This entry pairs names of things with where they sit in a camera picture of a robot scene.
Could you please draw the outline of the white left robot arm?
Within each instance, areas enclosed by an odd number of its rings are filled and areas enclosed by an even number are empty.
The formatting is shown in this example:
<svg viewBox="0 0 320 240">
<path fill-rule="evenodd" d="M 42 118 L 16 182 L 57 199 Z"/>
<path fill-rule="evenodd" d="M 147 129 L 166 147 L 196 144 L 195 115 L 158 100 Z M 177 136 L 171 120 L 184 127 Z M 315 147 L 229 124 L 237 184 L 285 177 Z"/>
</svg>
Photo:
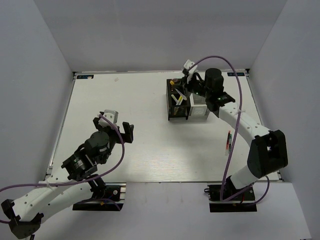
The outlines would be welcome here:
<svg viewBox="0 0 320 240">
<path fill-rule="evenodd" d="M 134 125 L 123 122 L 124 132 L 116 125 L 117 118 L 100 113 L 94 118 L 96 131 L 75 152 L 63 161 L 61 167 L 42 182 L 33 184 L 33 190 L 17 199 L 1 203 L 5 222 L 19 240 L 32 236 L 48 218 L 81 202 L 114 202 L 113 193 L 98 175 L 98 165 L 111 156 L 116 144 L 124 146 L 134 140 Z"/>
</svg>

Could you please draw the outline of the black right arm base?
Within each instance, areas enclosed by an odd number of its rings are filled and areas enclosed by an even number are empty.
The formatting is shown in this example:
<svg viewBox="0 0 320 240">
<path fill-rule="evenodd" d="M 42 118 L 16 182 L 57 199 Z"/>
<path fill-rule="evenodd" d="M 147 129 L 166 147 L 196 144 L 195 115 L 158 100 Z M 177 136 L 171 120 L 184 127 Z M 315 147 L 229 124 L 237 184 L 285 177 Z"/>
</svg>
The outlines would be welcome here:
<svg viewBox="0 0 320 240">
<path fill-rule="evenodd" d="M 252 186 L 230 201 L 225 202 L 220 201 L 220 190 L 221 186 L 219 184 L 211 184 L 204 189 L 204 193 L 208 196 L 211 213 L 257 212 L 256 197 Z"/>
</svg>

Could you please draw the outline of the clear tube of markers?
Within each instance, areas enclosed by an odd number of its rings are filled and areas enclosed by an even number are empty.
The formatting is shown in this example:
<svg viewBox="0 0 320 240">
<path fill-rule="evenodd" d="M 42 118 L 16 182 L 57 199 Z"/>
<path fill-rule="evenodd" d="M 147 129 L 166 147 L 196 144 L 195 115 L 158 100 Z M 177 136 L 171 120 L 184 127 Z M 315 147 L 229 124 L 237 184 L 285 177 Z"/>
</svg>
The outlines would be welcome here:
<svg viewBox="0 0 320 240">
<path fill-rule="evenodd" d="M 172 84 L 173 84 L 173 85 L 177 85 L 179 82 L 180 82 L 180 80 L 177 79 L 177 78 L 174 78 L 174 79 L 172 80 Z"/>
</svg>

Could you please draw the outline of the pale yellow capped marker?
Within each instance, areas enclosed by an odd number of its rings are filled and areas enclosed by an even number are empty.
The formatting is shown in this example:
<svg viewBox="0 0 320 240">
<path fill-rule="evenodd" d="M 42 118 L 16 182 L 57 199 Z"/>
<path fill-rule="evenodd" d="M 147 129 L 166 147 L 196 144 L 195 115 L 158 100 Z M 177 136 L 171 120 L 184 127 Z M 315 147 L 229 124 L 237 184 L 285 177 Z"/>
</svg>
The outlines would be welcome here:
<svg viewBox="0 0 320 240">
<path fill-rule="evenodd" d="M 172 99 L 175 101 L 176 105 L 180 105 L 180 98 L 177 99 L 174 94 L 171 95 Z"/>
</svg>

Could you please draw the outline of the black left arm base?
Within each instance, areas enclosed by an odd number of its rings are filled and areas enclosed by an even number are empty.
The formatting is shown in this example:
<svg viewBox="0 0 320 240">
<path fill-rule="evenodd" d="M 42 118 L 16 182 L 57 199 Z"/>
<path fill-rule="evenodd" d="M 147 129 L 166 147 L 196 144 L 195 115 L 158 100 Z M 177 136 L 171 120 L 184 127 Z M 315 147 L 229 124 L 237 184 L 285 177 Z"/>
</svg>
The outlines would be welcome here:
<svg viewBox="0 0 320 240">
<path fill-rule="evenodd" d="M 125 183 L 104 183 L 99 189 L 91 190 L 89 197 L 75 203 L 73 211 L 119 212 L 125 202 Z"/>
</svg>

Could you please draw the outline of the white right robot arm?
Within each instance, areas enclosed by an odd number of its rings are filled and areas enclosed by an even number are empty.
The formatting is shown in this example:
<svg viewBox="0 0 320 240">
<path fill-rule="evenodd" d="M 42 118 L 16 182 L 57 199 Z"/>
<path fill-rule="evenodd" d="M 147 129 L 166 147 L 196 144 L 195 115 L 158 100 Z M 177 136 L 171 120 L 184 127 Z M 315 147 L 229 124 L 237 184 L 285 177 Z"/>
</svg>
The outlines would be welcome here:
<svg viewBox="0 0 320 240">
<path fill-rule="evenodd" d="M 229 198 L 238 199 L 245 187 L 288 165 L 285 134 L 268 129 L 241 111 L 236 100 L 224 91 L 224 77 L 219 69 L 207 69 L 204 78 L 197 72 L 183 73 L 186 92 L 203 97 L 209 111 L 229 124 L 249 145 L 246 165 L 225 180 Z"/>
</svg>

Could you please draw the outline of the green capped marker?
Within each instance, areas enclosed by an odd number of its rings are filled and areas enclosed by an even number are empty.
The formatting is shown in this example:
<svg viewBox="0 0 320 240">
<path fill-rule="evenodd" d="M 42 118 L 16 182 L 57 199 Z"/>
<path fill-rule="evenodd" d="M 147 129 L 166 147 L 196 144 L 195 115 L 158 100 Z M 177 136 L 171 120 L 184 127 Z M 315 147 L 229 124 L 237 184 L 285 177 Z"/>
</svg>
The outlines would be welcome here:
<svg viewBox="0 0 320 240">
<path fill-rule="evenodd" d="M 229 134 L 228 134 L 228 147 L 227 147 L 227 150 L 226 150 L 227 155 L 230 154 L 230 152 L 231 152 L 231 147 L 232 147 L 232 134 L 229 133 Z"/>
</svg>

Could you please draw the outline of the orange capped marker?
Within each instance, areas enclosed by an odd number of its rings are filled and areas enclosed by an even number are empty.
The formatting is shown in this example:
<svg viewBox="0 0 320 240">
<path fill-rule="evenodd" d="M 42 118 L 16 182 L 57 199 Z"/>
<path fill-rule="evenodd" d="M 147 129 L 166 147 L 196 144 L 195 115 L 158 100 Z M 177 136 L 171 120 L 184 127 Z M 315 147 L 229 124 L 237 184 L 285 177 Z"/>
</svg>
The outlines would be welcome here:
<svg viewBox="0 0 320 240">
<path fill-rule="evenodd" d="M 232 137 L 232 134 L 231 134 L 231 131 L 229 130 L 228 134 L 227 134 L 226 147 L 225 147 L 225 155 L 226 156 L 228 156 L 229 152 L 230 152 L 231 137 Z"/>
</svg>

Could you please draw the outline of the yellow capped marker horizontal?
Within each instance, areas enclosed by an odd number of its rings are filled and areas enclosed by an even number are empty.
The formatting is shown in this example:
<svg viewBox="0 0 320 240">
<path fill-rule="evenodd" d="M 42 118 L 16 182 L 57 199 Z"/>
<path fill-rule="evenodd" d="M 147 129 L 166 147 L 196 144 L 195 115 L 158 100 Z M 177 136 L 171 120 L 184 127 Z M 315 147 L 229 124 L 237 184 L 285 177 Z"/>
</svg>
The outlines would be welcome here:
<svg viewBox="0 0 320 240">
<path fill-rule="evenodd" d="M 177 103 L 176 103 L 176 105 L 177 105 L 177 106 L 180 106 L 180 105 L 182 104 L 183 100 L 184 100 L 184 97 L 183 97 L 183 96 L 180 96 L 179 99 L 178 99 L 178 101 L 177 101 Z"/>
</svg>

